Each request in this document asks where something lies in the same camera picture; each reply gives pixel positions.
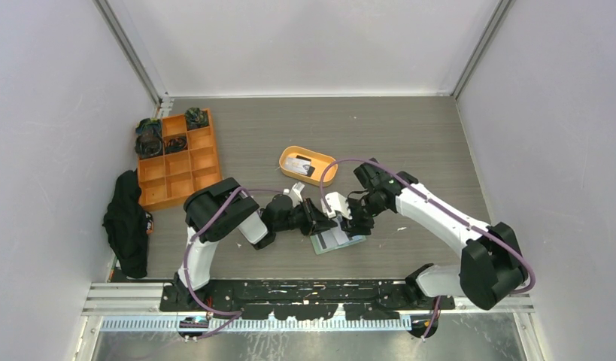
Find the green card holder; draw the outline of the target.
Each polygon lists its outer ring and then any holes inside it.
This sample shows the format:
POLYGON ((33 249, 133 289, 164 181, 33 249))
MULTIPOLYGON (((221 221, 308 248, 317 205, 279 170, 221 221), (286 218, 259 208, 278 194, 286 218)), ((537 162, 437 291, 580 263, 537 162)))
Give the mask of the green card holder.
POLYGON ((329 229, 311 236, 314 252, 317 255, 350 247, 365 240, 366 237, 364 235, 349 236, 340 228, 329 229))

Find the orange oval tray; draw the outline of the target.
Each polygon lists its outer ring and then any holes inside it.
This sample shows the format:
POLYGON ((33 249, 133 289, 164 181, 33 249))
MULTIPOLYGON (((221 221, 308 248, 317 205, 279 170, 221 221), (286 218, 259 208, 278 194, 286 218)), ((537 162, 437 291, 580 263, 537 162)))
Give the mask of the orange oval tray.
POLYGON ((334 161, 331 156, 293 145, 282 152, 279 166, 287 177, 318 186, 323 171, 334 161))

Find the white magnetic stripe card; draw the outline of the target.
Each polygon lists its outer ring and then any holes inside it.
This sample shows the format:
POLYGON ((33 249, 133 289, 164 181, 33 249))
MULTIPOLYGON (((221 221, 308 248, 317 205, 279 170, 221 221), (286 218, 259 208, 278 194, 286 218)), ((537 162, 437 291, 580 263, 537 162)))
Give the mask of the white magnetic stripe card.
POLYGON ((349 237, 340 228, 330 229, 316 235, 317 249, 321 251, 331 251, 340 247, 347 247, 355 242, 354 237, 349 237))

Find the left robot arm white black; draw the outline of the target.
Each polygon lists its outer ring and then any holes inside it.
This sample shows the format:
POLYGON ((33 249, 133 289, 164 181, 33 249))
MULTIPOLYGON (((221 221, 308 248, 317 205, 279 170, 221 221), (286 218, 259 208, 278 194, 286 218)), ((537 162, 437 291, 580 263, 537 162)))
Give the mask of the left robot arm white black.
POLYGON ((187 245, 174 277, 178 299, 191 311, 205 306, 211 264, 219 241, 237 230, 256 250, 272 244, 279 232, 319 235, 338 227, 309 199, 300 182, 261 208, 251 191, 230 177, 199 190, 184 202, 187 245))

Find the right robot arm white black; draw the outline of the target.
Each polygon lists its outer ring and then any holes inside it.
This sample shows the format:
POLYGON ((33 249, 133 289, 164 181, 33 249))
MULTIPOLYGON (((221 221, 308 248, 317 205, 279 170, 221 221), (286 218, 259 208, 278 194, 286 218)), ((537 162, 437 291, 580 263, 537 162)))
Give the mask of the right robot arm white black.
POLYGON ((405 278, 406 298, 414 308, 426 308, 439 296, 458 296, 490 310, 533 285, 533 273, 506 223, 490 225, 469 217, 409 173, 388 171, 376 159, 363 162, 354 174, 363 188, 361 198, 338 193, 322 197, 324 211, 329 217, 340 215, 345 232, 368 235, 375 218, 392 211, 423 226, 460 259, 454 265, 422 265, 405 278))

